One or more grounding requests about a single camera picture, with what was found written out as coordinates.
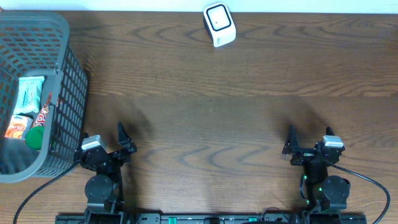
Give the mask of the orange tissue packet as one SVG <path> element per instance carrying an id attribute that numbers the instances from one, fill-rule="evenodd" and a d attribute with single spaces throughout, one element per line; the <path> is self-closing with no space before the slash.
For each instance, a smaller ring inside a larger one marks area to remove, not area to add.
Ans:
<path id="1" fill-rule="evenodd" d="M 32 126 L 33 119 L 28 116 L 12 115 L 6 129 L 5 138 L 24 140 Z"/>

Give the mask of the green lid jar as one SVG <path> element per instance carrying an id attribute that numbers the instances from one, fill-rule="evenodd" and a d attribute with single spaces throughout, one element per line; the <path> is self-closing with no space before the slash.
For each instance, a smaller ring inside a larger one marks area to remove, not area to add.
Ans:
<path id="1" fill-rule="evenodd" d="M 45 128 L 36 126 L 29 130 L 25 136 L 25 143 L 32 149 L 39 151 L 42 147 L 42 141 Z"/>

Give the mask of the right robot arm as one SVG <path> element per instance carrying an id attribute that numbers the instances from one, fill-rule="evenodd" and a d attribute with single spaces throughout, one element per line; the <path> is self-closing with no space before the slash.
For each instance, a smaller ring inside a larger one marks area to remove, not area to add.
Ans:
<path id="1" fill-rule="evenodd" d="M 329 175 L 328 168 L 339 161 L 344 150 L 343 141 L 330 127 L 313 147 L 300 147 L 295 127 L 289 126 L 282 153 L 292 156 L 291 165 L 303 167 L 300 194 L 308 205 L 297 215 L 297 223 L 342 222 L 340 213 L 347 208 L 351 184 L 340 176 Z"/>

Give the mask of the grey plastic mesh basket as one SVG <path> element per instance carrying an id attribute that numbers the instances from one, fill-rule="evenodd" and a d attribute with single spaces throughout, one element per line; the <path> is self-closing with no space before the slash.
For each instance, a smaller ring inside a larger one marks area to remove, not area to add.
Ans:
<path id="1" fill-rule="evenodd" d="M 56 177 L 73 163 L 88 97 L 88 75 L 69 43 L 70 26 L 52 12 L 1 13 L 1 182 Z M 49 105 L 39 150 L 5 137 L 21 77 L 44 77 L 40 104 Z"/>

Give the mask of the white barcode scanner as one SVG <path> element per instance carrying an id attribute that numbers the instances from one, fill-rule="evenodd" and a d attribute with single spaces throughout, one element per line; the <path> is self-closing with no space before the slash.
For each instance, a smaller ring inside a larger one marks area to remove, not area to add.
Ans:
<path id="1" fill-rule="evenodd" d="M 236 26 L 223 2 L 214 3 L 204 9 L 203 23 L 215 48 L 229 44 L 236 38 Z"/>

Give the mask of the red Top chocolate bar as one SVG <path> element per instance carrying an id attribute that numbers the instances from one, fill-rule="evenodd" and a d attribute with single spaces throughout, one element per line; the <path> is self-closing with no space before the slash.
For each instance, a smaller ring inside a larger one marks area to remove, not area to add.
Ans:
<path id="1" fill-rule="evenodd" d="M 49 105 L 52 99 L 52 92 L 49 93 L 49 96 L 45 102 L 45 104 L 43 105 L 42 109 L 40 110 L 39 114 L 37 115 L 35 121 L 32 124 L 32 127 L 44 127 L 45 126 L 45 122 L 47 119 L 47 115 L 49 113 Z"/>

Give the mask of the teal snack packet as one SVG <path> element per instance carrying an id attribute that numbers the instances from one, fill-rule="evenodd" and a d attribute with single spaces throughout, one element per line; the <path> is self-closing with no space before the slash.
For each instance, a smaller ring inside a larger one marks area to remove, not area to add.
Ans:
<path id="1" fill-rule="evenodd" d="M 21 77 L 14 114 L 38 113 L 44 76 Z"/>

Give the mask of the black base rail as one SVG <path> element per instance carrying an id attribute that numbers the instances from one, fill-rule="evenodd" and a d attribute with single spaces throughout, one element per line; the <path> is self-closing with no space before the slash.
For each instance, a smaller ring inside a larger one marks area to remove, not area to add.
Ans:
<path id="1" fill-rule="evenodd" d="M 246 215 L 161 215 L 158 213 L 137 213 L 135 215 L 116 215 L 107 217 L 95 215 L 86 218 L 83 215 L 58 215 L 55 224 L 74 223 L 127 223 L 127 224 L 240 224 L 240 223 L 305 223 L 298 215 L 267 213 L 263 216 Z"/>

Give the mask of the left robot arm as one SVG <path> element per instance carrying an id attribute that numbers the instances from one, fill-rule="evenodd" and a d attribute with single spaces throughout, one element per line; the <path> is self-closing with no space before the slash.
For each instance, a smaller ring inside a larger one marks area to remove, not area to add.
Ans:
<path id="1" fill-rule="evenodd" d="M 74 160 L 82 168 L 96 173 L 85 185 L 88 199 L 84 223 L 131 223 L 134 218 L 125 212 L 123 178 L 121 168 L 131 161 L 137 146 L 128 136 L 121 122 L 118 123 L 118 144 L 121 149 L 107 152 L 100 135 L 83 139 L 81 148 L 75 152 Z"/>

